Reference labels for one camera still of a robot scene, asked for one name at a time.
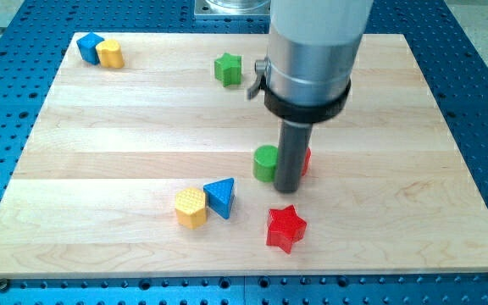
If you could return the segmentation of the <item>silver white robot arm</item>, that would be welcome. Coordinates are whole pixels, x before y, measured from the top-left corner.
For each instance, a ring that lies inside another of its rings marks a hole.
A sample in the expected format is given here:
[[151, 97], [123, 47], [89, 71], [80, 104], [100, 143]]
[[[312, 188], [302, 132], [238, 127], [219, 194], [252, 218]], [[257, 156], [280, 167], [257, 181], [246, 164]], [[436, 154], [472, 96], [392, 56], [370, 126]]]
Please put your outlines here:
[[291, 122], [335, 117], [351, 89], [372, 6], [372, 0], [272, 0], [267, 53], [255, 63], [247, 98], [264, 91], [265, 107]]

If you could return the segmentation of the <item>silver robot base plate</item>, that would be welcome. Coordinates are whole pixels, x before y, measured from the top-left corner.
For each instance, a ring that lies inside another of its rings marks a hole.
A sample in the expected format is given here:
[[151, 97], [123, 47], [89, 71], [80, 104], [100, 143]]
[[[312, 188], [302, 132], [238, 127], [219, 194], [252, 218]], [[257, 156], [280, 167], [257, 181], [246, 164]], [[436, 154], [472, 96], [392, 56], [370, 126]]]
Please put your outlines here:
[[195, 0], [196, 17], [269, 15], [270, 0]]

